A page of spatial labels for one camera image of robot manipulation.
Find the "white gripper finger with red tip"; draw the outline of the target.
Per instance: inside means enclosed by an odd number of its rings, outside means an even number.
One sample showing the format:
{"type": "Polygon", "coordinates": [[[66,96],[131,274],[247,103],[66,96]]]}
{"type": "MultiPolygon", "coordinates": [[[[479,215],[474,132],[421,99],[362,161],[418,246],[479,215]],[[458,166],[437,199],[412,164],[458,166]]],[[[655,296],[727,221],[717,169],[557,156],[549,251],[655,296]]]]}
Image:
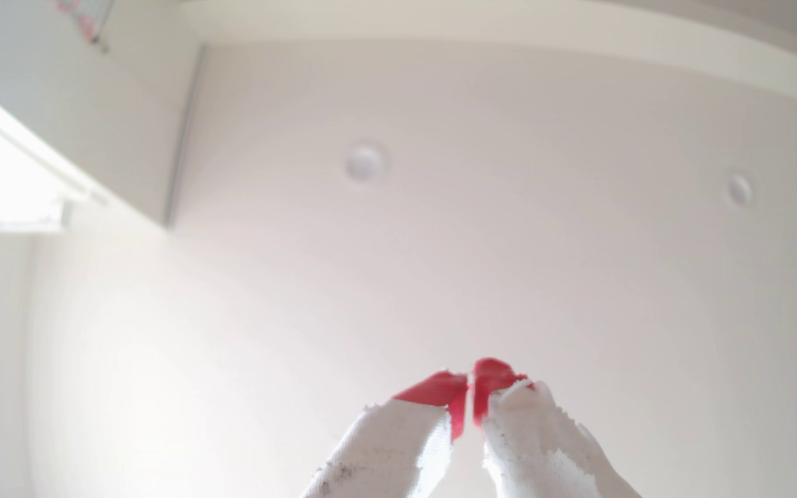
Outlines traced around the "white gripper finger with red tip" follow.
{"type": "Polygon", "coordinates": [[[303,497],[429,497],[464,430],[465,373],[441,370],[366,407],[303,497]]]}
{"type": "Polygon", "coordinates": [[[639,497],[545,382],[495,358],[478,360],[473,376],[482,464],[498,497],[639,497]]]}

